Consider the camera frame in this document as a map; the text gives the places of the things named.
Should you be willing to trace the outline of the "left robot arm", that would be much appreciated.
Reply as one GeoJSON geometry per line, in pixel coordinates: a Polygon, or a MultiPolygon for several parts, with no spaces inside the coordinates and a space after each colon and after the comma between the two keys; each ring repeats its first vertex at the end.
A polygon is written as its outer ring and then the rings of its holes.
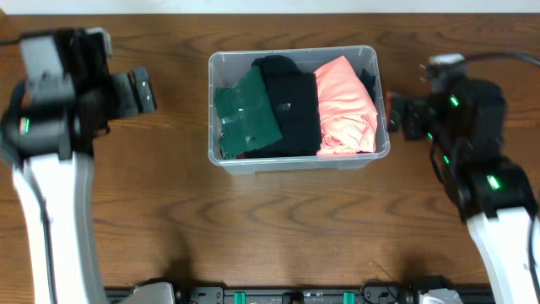
{"type": "Polygon", "coordinates": [[[94,158],[9,156],[30,244],[35,300],[107,303],[92,220],[94,158]]]}

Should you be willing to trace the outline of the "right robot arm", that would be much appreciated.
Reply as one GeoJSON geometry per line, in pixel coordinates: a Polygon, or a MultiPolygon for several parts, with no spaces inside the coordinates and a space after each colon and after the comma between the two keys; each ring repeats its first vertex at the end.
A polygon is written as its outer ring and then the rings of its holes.
{"type": "Polygon", "coordinates": [[[539,208],[527,174],[503,152],[506,102],[490,81],[461,77],[440,93],[391,93],[388,130],[430,141],[429,160],[458,209],[498,303],[539,301],[539,208]]]}

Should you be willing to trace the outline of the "black cloth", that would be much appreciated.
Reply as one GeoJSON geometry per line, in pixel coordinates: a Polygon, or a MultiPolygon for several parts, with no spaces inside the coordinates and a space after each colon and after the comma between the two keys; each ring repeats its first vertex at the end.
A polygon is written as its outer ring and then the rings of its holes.
{"type": "Polygon", "coordinates": [[[321,147],[316,76],[284,56],[256,59],[283,138],[247,152],[248,158],[312,156],[321,147]]]}

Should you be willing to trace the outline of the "dark green cloth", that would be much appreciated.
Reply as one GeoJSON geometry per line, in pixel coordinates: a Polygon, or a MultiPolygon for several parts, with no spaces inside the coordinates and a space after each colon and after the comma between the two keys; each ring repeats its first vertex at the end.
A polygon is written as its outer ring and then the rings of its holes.
{"type": "Polygon", "coordinates": [[[222,127],[219,147],[227,159],[283,138],[258,66],[233,86],[217,88],[214,104],[222,127]]]}

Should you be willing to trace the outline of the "dark navy cloth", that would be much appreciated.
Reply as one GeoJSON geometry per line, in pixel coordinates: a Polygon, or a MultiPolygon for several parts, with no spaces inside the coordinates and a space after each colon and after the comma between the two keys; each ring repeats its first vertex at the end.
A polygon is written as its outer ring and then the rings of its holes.
{"type": "Polygon", "coordinates": [[[376,85],[376,76],[371,75],[365,69],[362,70],[361,75],[359,76],[360,81],[365,86],[366,91],[368,92],[372,102],[375,102],[375,85],[376,85]]]}

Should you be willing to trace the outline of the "pink cloth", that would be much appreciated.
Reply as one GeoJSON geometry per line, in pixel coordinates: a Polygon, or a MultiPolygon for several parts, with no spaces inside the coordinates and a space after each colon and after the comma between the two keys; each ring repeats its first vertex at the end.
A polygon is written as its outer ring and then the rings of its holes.
{"type": "Polygon", "coordinates": [[[349,60],[338,57],[315,71],[323,155],[376,151],[378,111],[349,60]]]}

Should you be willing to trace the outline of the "clear plastic storage bin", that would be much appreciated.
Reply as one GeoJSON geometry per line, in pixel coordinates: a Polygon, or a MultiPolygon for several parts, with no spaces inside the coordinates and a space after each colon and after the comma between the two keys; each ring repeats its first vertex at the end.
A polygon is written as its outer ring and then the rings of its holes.
{"type": "Polygon", "coordinates": [[[367,166],[373,160],[388,155],[391,149],[389,133],[386,130],[386,109],[381,88],[381,76],[377,53],[368,45],[334,46],[305,49],[215,52],[208,59],[208,158],[231,175],[251,174],[262,171],[294,171],[310,169],[357,169],[367,166]],[[239,81],[251,68],[252,62],[267,55],[282,55],[294,61],[303,72],[314,72],[333,59],[344,56],[357,74],[366,71],[375,77],[375,104],[378,112],[376,130],[376,149],[374,153],[331,156],[298,156],[259,159],[224,158],[219,149],[221,122],[214,104],[215,90],[239,81]]]}

